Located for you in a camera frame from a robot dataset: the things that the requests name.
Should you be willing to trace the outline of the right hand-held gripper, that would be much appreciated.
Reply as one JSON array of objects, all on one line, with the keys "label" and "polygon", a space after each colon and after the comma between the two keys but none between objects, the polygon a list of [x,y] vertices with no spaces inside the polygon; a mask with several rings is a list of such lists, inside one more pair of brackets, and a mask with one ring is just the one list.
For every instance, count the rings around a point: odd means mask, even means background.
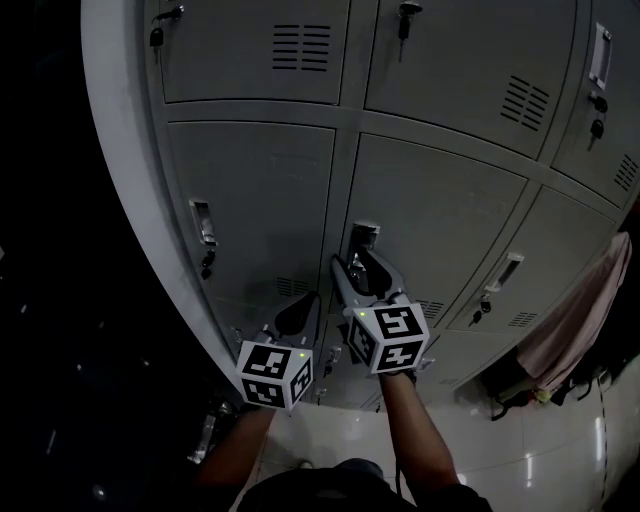
[{"label": "right hand-held gripper", "polygon": [[422,307],[410,301],[402,275],[386,259],[365,247],[358,257],[368,293],[338,255],[330,263],[338,301],[351,306],[343,309],[345,341],[371,375],[414,370],[430,340]]}]

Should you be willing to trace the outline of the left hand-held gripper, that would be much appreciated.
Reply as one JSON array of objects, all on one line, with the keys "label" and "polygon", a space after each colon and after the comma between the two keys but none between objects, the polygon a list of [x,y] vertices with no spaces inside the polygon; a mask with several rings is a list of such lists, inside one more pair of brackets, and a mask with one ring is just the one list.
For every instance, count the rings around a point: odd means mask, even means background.
[{"label": "left hand-held gripper", "polygon": [[236,373],[247,403],[291,411],[300,401],[314,380],[321,312],[317,292],[289,297],[242,343]]}]

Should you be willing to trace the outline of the grey metal locker door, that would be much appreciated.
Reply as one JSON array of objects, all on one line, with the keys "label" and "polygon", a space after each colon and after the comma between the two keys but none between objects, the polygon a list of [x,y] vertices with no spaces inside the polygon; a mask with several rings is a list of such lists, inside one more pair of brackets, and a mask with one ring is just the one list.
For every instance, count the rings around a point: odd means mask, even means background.
[{"label": "grey metal locker door", "polygon": [[464,156],[363,134],[343,240],[355,223],[378,226],[375,252],[399,271],[435,327],[485,259],[526,183]]}]

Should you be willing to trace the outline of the grey metal locker cabinet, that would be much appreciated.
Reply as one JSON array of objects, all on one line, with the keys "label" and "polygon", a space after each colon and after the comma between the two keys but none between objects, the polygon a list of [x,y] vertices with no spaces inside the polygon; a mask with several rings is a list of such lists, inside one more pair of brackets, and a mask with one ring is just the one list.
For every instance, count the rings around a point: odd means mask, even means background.
[{"label": "grey metal locker cabinet", "polygon": [[144,0],[161,165],[206,310],[233,357],[289,297],[322,300],[307,401],[374,409],[334,254],[361,135],[526,179],[419,361],[432,399],[531,332],[640,193],[640,0]]}]

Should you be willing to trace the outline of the person's left forearm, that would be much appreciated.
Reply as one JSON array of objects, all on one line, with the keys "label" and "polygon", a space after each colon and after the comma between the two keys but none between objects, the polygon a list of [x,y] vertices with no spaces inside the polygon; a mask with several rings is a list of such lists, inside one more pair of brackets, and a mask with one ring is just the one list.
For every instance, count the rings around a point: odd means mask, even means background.
[{"label": "person's left forearm", "polygon": [[259,408],[242,415],[200,464],[195,486],[240,491],[251,476],[275,412],[275,409]]}]

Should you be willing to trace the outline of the person's right forearm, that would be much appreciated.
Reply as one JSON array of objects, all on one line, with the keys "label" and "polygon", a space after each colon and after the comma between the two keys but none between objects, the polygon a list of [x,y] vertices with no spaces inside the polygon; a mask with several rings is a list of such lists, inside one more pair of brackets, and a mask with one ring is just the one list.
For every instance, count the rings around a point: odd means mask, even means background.
[{"label": "person's right forearm", "polygon": [[458,484],[450,451],[410,378],[383,374],[380,384],[396,461],[415,502]]}]

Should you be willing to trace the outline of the silver metal door fitting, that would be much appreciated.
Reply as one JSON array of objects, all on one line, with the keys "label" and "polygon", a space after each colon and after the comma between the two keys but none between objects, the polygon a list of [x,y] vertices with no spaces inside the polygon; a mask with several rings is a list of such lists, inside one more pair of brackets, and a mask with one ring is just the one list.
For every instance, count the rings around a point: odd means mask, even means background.
[{"label": "silver metal door fitting", "polygon": [[212,401],[209,404],[208,410],[202,421],[200,429],[200,437],[194,450],[189,454],[188,460],[192,463],[199,465],[206,457],[210,445],[211,439],[214,435],[216,423],[219,416],[220,401]]}]

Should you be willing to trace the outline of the person's dark top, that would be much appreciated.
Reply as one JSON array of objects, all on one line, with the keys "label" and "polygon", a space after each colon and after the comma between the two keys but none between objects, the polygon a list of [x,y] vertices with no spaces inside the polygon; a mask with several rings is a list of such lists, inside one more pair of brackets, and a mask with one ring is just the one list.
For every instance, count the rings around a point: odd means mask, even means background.
[{"label": "person's dark top", "polygon": [[473,489],[454,484],[408,501],[372,463],[350,459],[331,468],[294,469],[251,487],[237,512],[493,512]]}]

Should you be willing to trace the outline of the pink hanging jacket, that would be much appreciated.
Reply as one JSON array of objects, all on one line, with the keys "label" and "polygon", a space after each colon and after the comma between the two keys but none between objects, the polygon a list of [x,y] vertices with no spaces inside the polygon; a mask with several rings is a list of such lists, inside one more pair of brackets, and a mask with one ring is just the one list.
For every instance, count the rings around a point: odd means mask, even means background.
[{"label": "pink hanging jacket", "polygon": [[631,262],[627,232],[617,233],[576,288],[517,347],[517,361],[545,391],[559,387],[595,343]]}]

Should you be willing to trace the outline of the dark glass door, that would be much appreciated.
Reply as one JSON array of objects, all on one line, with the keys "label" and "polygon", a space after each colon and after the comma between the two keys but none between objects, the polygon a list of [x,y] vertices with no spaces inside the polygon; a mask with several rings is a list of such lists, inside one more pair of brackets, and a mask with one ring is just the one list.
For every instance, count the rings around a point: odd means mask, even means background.
[{"label": "dark glass door", "polygon": [[80,0],[0,0],[0,512],[217,510],[218,377],[109,176]]}]

